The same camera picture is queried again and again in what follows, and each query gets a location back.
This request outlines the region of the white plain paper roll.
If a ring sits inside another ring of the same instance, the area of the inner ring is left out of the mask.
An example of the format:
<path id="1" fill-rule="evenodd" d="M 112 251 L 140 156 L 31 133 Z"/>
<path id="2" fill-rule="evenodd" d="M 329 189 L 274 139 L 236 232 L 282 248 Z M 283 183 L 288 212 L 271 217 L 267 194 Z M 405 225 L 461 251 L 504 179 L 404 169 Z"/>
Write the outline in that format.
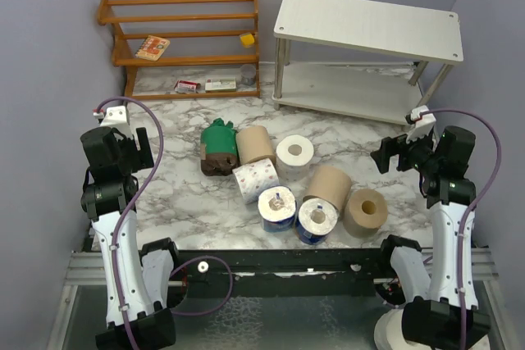
<path id="1" fill-rule="evenodd" d="M 285 180 L 301 180 L 308 174 L 313 155 L 309 139 L 298 134 L 285 137 L 276 147 L 277 174 Z"/>

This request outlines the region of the blue roll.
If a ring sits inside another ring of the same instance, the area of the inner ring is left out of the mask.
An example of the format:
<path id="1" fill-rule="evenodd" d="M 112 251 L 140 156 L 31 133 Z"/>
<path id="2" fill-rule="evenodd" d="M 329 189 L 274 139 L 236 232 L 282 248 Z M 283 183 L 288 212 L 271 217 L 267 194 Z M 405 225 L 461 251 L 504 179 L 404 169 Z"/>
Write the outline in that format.
<path id="1" fill-rule="evenodd" d="M 275 186 L 258 197 L 258 212 L 262 227 L 270 233 L 286 231 L 294 224 L 297 202 L 292 191 L 285 186 Z"/>
<path id="2" fill-rule="evenodd" d="M 338 218 L 339 212 L 331 203 L 310 198 L 300 206 L 294 228 L 303 243 L 317 245 L 336 227 Z"/>

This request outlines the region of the pink dotted paper roll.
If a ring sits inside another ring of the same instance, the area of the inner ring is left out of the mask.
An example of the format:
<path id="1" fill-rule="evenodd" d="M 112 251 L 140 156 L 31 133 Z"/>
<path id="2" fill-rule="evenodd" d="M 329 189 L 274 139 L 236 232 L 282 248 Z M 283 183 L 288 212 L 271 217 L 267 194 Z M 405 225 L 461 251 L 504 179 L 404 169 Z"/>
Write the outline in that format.
<path id="1" fill-rule="evenodd" d="M 233 170 L 233 176 L 245 204 L 257 201 L 263 191 L 280 185 L 269 158 L 242 165 Z"/>

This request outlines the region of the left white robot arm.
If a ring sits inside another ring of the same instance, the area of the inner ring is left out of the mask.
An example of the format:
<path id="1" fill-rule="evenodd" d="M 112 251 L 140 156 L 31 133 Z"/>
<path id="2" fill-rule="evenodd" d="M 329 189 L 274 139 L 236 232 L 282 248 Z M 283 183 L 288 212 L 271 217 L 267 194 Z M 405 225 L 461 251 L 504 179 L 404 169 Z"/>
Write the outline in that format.
<path id="1" fill-rule="evenodd" d="M 180 273 L 181 260 L 169 238 L 143 247 L 136 239 L 139 182 L 134 174 L 154 166 L 147 133 L 99 126 L 80 141 L 89 162 L 80 202 L 98 236 L 107 286 L 107 328 L 96 335 L 96 346 L 169 347 L 176 327 L 167 306 L 168 280 Z"/>

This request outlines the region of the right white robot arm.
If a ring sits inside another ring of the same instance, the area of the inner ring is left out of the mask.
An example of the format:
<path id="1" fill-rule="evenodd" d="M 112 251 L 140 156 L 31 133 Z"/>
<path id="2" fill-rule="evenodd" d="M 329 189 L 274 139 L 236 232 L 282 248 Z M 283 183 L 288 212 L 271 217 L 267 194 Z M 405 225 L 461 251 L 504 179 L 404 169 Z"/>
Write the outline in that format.
<path id="1" fill-rule="evenodd" d="M 475 142 L 474 133 L 451 125 L 437 143 L 430 134 L 415 140 L 402 134 L 384 138 L 371 154 L 381 173 L 397 156 L 399 171 L 414 169 L 420 175 L 432 223 L 432 267 L 425 267 L 417 241 L 390 235 L 381 244 L 377 268 L 401 283 L 404 339 L 434 349 L 470 349 L 491 329 L 473 287 L 469 237 L 475 215 L 468 207 L 477 192 L 464 175 Z"/>

